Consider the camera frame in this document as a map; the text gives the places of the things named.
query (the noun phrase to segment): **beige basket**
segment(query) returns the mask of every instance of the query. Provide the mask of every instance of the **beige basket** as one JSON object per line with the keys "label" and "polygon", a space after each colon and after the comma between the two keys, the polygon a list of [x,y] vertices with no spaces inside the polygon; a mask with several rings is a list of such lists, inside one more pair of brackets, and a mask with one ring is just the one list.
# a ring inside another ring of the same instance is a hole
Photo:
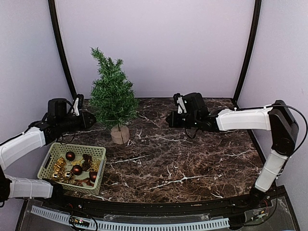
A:
{"label": "beige basket", "polygon": [[[97,179],[93,187],[91,186],[81,187],[61,182],[59,182],[59,184],[61,184],[63,188],[66,190],[98,195],[103,179],[104,169],[106,166],[106,155],[105,155],[106,149],[103,147],[93,147],[93,146],[84,146],[75,144],[62,145],[60,143],[53,143],[43,161],[42,166],[39,169],[38,178],[51,179],[51,175],[53,174],[54,171],[53,170],[54,164],[60,157],[63,157],[66,160],[65,154],[69,151],[75,153],[76,160],[81,159],[83,154],[89,154],[97,159],[101,159],[100,168],[97,173]],[[89,177],[87,172],[83,172],[80,176],[78,176],[78,179],[85,179],[87,177]]]}

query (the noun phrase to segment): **red ornament ball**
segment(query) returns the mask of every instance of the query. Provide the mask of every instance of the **red ornament ball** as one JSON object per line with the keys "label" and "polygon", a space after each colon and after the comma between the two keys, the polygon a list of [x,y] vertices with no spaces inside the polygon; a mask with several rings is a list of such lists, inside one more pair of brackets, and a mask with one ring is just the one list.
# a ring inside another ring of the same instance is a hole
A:
{"label": "red ornament ball", "polygon": [[74,165],[72,168],[72,172],[79,176],[82,173],[82,167],[80,165]]}
{"label": "red ornament ball", "polygon": [[73,153],[73,152],[67,152],[67,153],[65,154],[65,157],[66,157],[67,160],[73,161],[73,160],[75,160],[75,153]]}
{"label": "red ornament ball", "polygon": [[96,177],[97,177],[97,172],[90,172],[90,173],[89,173],[89,176],[90,176],[90,180],[91,180],[92,182],[95,182]]}

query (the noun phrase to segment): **tree base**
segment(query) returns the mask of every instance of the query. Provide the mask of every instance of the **tree base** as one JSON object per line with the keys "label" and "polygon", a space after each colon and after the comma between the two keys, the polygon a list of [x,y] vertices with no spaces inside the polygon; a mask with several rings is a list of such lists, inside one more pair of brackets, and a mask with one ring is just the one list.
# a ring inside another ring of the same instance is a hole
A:
{"label": "tree base", "polygon": [[121,126],[119,131],[118,126],[111,129],[112,141],[116,144],[124,144],[129,141],[129,129],[127,126]]}

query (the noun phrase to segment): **artificial christmas tree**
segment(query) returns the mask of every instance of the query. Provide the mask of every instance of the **artificial christmas tree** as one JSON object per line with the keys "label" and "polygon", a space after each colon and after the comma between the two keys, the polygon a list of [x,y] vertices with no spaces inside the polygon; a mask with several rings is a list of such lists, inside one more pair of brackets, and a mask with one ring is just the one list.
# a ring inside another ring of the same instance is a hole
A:
{"label": "artificial christmas tree", "polygon": [[121,70],[123,60],[114,63],[99,48],[92,48],[91,55],[98,61],[100,79],[93,82],[90,105],[95,110],[97,121],[111,128],[113,141],[126,143],[129,131],[125,125],[137,117],[138,100],[135,99],[133,84]]}

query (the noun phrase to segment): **perforated metal strip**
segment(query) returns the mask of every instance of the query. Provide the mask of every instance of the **perforated metal strip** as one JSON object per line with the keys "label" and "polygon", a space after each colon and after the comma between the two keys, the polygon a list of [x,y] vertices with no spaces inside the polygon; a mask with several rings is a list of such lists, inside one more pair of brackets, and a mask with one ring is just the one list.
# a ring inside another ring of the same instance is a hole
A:
{"label": "perforated metal strip", "polygon": [[[34,205],[32,206],[31,213],[64,225],[69,225],[68,221],[70,215],[68,213],[51,211],[49,209],[37,207]],[[95,230],[96,226],[93,220],[86,218],[83,218],[83,220],[90,223],[88,230]],[[229,227],[228,218],[193,223],[163,225],[114,223],[102,221],[99,219],[96,221],[98,223],[98,230],[100,231],[207,231]]]}

